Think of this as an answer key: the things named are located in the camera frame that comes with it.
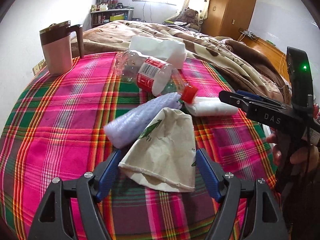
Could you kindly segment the person's right hand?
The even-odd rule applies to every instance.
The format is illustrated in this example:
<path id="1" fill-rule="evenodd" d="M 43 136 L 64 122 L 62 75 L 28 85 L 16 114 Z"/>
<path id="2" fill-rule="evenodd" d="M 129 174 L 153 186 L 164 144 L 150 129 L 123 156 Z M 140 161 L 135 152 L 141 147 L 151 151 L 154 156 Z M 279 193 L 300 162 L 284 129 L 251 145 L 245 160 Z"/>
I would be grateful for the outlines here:
<path id="1" fill-rule="evenodd" d="M 273 163 L 279 167 L 284 157 L 284 143 L 280 137 L 280 133 L 273 127 L 270 128 L 272 133 L 266 137 L 266 141 L 269 144 L 274 144 L 272 148 Z M 319 165 L 319 151 L 318 148 L 313 144 L 305 142 L 302 147 L 297 149 L 290 157 L 290 163 L 292 165 L 300 165 L 302 172 L 306 171 L 311 173 Z"/>

